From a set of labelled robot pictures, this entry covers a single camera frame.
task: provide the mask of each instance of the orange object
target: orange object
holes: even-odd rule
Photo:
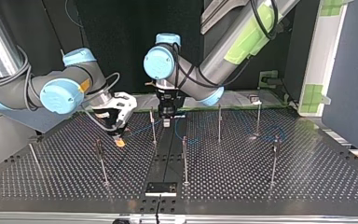
[[[123,139],[118,139],[118,140],[115,140],[115,142],[116,142],[116,146],[118,146],[118,147],[124,147],[124,146],[126,146],[126,143],[124,142],[124,140]]]

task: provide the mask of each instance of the perforated metal table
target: perforated metal table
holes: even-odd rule
[[[290,108],[265,109],[254,138],[257,111],[186,112],[164,129],[156,122],[154,147],[148,113],[130,122],[118,148],[85,115],[0,164],[0,212],[207,216],[358,217],[358,160],[311,121]],[[189,186],[182,184],[186,136]],[[272,142],[279,135],[275,183]],[[101,137],[109,187],[93,151]],[[149,182],[175,182],[177,196],[145,197]]]

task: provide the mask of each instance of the green protective sleeve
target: green protective sleeve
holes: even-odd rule
[[[273,9],[262,4],[257,11],[267,31],[270,31],[274,21]],[[234,64],[240,64],[250,55],[256,55],[268,42],[269,39],[266,38],[255,16],[253,16],[229,49],[225,60]]]

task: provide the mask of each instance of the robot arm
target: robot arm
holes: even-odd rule
[[[119,74],[114,74],[117,80],[108,86],[89,49],[69,52],[62,60],[63,71],[33,77],[25,51],[16,46],[0,17],[0,110],[35,111],[45,107],[58,114],[70,114],[87,103],[98,116],[103,116],[105,124],[94,121],[122,146],[120,137],[137,104],[125,92],[108,92]]]
[[[166,89],[159,85],[159,82],[166,80],[176,90],[185,92],[197,101],[205,105],[215,105],[223,95],[224,86],[227,85],[225,81],[231,73],[269,42],[260,22],[263,23],[263,28],[270,31],[274,22],[284,17],[298,1],[279,0],[274,6],[275,2],[270,0],[251,0],[251,4],[243,7],[239,17],[199,67],[179,55],[179,35],[159,34],[156,46],[145,56],[145,71],[157,80],[161,91]],[[259,21],[254,15],[256,8]]]
[[[0,84],[0,109],[21,110],[29,104],[32,110],[43,106],[51,112],[69,114],[80,105],[88,104],[105,124],[100,124],[90,113],[89,116],[113,136],[118,146],[124,146],[121,136],[137,106],[135,98],[125,92],[113,95],[108,92],[116,81],[107,87],[106,79],[89,49],[74,50],[63,56],[63,62],[66,69],[61,72],[41,77],[22,74],[6,84]]]

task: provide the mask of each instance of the white panel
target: white panel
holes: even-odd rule
[[[338,16],[319,16],[317,19],[300,96],[301,105],[307,84],[323,85],[322,94],[327,94],[346,10],[347,5],[344,5]],[[319,105],[317,113],[300,113],[300,115],[305,117],[321,117],[323,110],[324,105]]]

